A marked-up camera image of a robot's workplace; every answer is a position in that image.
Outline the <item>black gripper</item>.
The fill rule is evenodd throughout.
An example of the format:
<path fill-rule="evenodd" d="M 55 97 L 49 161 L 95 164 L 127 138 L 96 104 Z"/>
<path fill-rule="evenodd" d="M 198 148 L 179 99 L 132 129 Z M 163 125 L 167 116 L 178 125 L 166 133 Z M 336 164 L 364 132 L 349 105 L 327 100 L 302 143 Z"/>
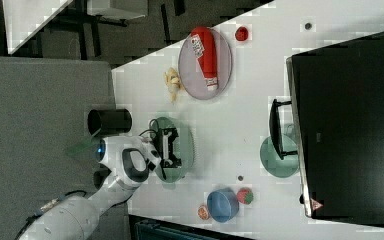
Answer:
<path fill-rule="evenodd" d="M 181 159 L 174 154 L 174 141 L 179 137 L 176 128 L 159 128 L 153 138 L 154 146 L 161 157 L 162 168 L 180 168 Z"/>

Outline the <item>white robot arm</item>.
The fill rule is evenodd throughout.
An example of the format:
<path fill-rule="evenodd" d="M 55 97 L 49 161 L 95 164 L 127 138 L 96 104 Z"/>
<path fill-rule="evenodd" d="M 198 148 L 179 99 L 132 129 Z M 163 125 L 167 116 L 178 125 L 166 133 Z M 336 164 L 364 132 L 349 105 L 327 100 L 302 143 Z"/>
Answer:
<path fill-rule="evenodd" d="M 151 137 L 102 138 L 97 153 L 109 175 L 99 190 L 88 198 L 65 195 L 49 202 L 27 220 L 15 240 L 87 240 L 100 217 L 129 200 L 151 171 L 179 161 L 173 154 L 173 142 L 178 137 L 177 129 L 166 128 Z"/>

